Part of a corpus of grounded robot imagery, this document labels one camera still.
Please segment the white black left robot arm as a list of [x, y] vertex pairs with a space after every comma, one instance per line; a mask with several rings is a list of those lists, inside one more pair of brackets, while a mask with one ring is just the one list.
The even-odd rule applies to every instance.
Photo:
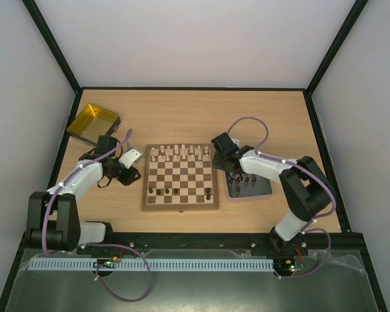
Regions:
[[101, 135], [97, 146], [83, 154], [75, 168], [59, 183], [29, 197], [25, 241], [31, 248], [41, 248], [46, 255], [53, 250], [70, 252], [78, 246], [99, 244], [105, 239], [108, 224], [81, 222], [78, 204], [103, 178], [129, 186], [141, 177], [133, 166], [142, 152], [129, 145], [132, 130], [119, 141]]

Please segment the wooden chess board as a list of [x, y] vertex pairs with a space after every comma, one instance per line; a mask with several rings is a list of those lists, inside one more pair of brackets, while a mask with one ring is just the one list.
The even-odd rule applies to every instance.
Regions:
[[[178, 161], [174, 161], [174, 146], [179, 146]], [[172, 149], [166, 162], [167, 146]], [[155, 148], [156, 161], [151, 161], [151, 148]], [[142, 205], [144, 212], [163, 211], [216, 211], [219, 209], [217, 170], [213, 168], [212, 144], [149, 144], [146, 146]], [[206, 200], [205, 189], [212, 196]]]

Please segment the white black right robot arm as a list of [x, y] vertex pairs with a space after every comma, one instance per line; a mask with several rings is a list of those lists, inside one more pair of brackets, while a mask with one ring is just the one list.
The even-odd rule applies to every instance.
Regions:
[[216, 169], [260, 176], [281, 185], [289, 210], [272, 229], [270, 246], [275, 253], [286, 254], [297, 234], [336, 209], [332, 186], [313, 158], [286, 159], [262, 153], [252, 146], [240, 148], [228, 133], [218, 135], [211, 143], [215, 148]]

